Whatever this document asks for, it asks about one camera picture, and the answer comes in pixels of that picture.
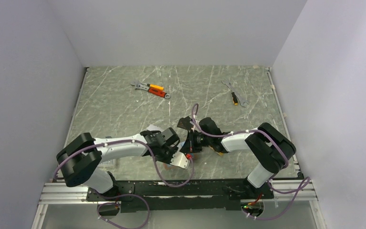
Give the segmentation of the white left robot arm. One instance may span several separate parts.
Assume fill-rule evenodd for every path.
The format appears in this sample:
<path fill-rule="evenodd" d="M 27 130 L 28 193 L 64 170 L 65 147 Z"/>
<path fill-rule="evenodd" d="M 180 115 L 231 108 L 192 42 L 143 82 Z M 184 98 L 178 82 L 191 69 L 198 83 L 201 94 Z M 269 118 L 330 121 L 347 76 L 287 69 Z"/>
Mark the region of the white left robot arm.
<path fill-rule="evenodd" d="M 179 142 L 172 128 L 145 130 L 122 138 L 94 138 L 90 133 L 82 133 L 56 158 L 68 187 L 91 183 L 105 200 L 112 200 L 118 187 L 112 175 L 98 169 L 99 164 L 121 157 L 153 156 L 155 161 L 187 169 L 190 161 L 180 152 Z"/>

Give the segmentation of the brown leather card holder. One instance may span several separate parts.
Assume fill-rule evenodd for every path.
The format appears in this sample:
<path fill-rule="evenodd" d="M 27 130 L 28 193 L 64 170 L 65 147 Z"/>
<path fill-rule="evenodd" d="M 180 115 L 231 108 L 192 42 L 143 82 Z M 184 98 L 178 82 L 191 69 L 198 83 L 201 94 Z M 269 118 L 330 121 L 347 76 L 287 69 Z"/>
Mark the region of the brown leather card holder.
<path fill-rule="evenodd" d="M 180 150 L 183 147 L 185 142 L 182 142 L 178 146 L 178 151 L 172 156 L 170 164 L 163 164 L 165 169 L 172 169 L 172 168 L 181 168 L 181 169 L 188 169 L 190 165 L 189 157 L 194 160 L 193 153 L 182 153 Z"/>

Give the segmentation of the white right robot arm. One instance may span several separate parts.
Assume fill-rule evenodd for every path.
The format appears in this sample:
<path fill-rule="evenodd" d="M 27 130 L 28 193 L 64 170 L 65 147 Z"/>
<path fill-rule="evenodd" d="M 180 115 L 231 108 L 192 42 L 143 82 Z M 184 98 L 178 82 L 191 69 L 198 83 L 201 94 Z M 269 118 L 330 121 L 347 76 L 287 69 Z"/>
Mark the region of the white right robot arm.
<path fill-rule="evenodd" d="M 209 117 L 196 123 L 187 116 L 181 118 L 177 126 L 188 132 L 181 148 L 185 154 L 201 152 L 204 147 L 219 154 L 250 150 L 258 164 L 244 180 L 244 193 L 249 198 L 257 197 L 264 183 L 286 168 L 296 153 L 295 145 L 269 123 L 252 130 L 228 133 L 222 132 Z"/>

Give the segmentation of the silver magnetic stripe card stack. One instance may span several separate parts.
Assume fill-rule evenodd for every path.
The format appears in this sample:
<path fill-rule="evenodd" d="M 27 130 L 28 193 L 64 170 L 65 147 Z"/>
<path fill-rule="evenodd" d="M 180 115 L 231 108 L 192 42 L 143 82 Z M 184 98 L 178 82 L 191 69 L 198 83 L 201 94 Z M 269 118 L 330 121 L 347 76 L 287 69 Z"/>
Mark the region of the silver magnetic stripe card stack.
<path fill-rule="evenodd" d="M 161 128 L 160 127 L 158 127 L 158 126 L 155 126 L 155 125 L 149 125 L 147 128 L 146 128 L 146 130 L 148 130 L 148 131 L 161 131 Z"/>

